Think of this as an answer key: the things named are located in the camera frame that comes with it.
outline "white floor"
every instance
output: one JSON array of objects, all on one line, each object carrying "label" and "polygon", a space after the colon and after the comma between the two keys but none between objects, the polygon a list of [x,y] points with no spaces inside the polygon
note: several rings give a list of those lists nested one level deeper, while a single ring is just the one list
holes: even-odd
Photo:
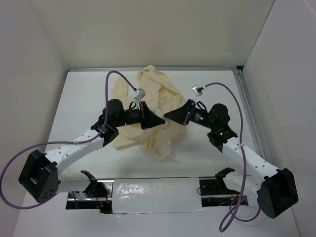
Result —
[{"label": "white floor", "polygon": [[[104,108],[104,81],[107,72],[69,72],[49,137],[53,140],[73,140],[96,122]],[[123,72],[137,85],[137,71]],[[186,99],[194,98],[192,87],[219,81],[240,96],[232,71],[167,71]],[[113,75],[109,90],[118,76]],[[210,109],[216,103],[229,109],[229,125],[239,134],[240,119],[230,94],[220,86],[205,90],[202,98]],[[244,142],[255,149],[250,128],[244,116]],[[111,144],[95,151],[69,167],[65,172],[88,170],[97,178],[152,178],[214,176],[226,167],[241,170],[232,159],[212,147],[208,129],[190,123],[185,133],[173,143],[173,157],[159,162],[142,154],[137,146],[116,151]],[[234,221],[220,234],[218,226],[227,207],[210,207],[195,213],[106,215],[98,210],[65,210],[67,194],[61,193],[47,204],[32,210],[22,210],[14,232],[15,237],[41,236],[288,236],[298,237],[291,210],[272,220],[264,214],[254,222]],[[24,205],[33,204],[26,195]],[[240,216],[251,217],[257,207],[242,207]]]}]

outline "robotic arm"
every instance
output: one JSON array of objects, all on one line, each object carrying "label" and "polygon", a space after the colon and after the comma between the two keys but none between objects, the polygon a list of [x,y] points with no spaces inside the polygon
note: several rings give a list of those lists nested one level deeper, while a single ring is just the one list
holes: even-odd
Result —
[{"label": "robotic arm", "polygon": [[[102,129],[105,117],[105,109],[98,121],[91,126],[86,133],[78,137],[74,144],[64,145],[55,150],[41,153],[38,150],[30,153],[19,177],[19,182],[34,197],[38,203],[43,203],[57,192],[66,191],[65,185],[59,176],[69,165],[81,159],[88,153],[100,149],[112,142],[119,134],[117,127],[140,123],[143,130],[152,128],[165,121],[156,116],[148,107],[145,101],[139,102],[139,108],[134,107],[132,102],[128,110],[124,110],[123,104],[118,99],[110,100],[108,103],[107,125],[101,135],[91,142],[79,144],[80,141],[88,140],[96,136]],[[87,193],[99,185],[96,179],[87,171],[82,171],[86,176],[83,179]]]},{"label": "robotic arm", "polygon": [[[164,114],[164,117],[184,126],[191,121],[211,129],[207,134],[211,144],[241,166],[243,156],[240,148],[243,146],[247,171],[255,180],[248,187],[250,192],[257,193],[259,207],[270,218],[276,218],[298,202],[292,172],[287,168],[278,169],[246,145],[240,144],[237,134],[228,126],[230,116],[225,105],[215,104],[209,112],[206,108],[196,108],[196,105],[195,101],[189,99],[184,106]],[[230,175],[232,172],[233,169],[227,168],[220,173],[224,173],[222,178],[227,188],[234,190],[234,183],[240,184],[241,176]]]}]

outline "wall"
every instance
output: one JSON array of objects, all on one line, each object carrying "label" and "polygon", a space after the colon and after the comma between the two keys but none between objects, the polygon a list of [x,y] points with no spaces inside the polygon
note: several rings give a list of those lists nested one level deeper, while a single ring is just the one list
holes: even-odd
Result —
[{"label": "wall", "polygon": [[27,0],[71,68],[244,65],[273,0]]},{"label": "wall", "polygon": [[[19,150],[48,138],[67,66],[24,0],[0,1],[0,170]],[[4,178],[4,195],[22,204],[17,182],[25,156]],[[12,236],[19,211],[0,201],[2,237]]]},{"label": "wall", "polygon": [[316,230],[315,9],[312,0],[276,0],[244,68],[272,159],[295,173],[299,202],[292,209],[303,237]]}]

